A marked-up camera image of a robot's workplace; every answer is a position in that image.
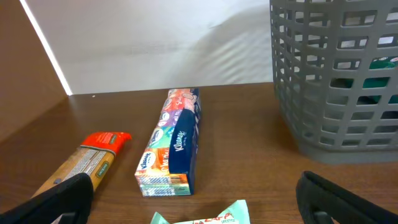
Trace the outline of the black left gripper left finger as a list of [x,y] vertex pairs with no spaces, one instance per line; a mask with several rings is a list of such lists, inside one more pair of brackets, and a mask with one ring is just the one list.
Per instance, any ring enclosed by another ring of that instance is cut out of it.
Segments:
[[1,223],[86,223],[94,197],[93,184],[86,173],[42,192],[25,203],[1,214]]

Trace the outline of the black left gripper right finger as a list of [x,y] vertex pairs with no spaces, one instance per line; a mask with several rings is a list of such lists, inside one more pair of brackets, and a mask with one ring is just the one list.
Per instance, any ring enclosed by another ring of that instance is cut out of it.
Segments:
[[296,199],[305,224],[397,223],[397,214],[311,171],[298,180]]

